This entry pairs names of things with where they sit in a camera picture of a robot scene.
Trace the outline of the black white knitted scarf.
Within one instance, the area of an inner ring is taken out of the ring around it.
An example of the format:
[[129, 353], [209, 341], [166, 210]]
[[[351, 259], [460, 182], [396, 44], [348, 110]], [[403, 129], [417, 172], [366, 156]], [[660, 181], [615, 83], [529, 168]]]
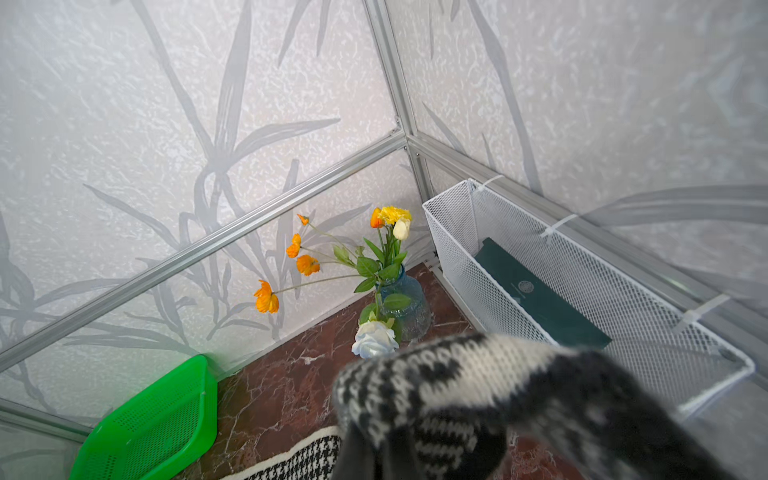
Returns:
[[593, 479], [725, 479], [727, 470], [603, 353], [474, 332], [346, 365], [338, 425], [244, 479], [488, 479], [517, 432]]

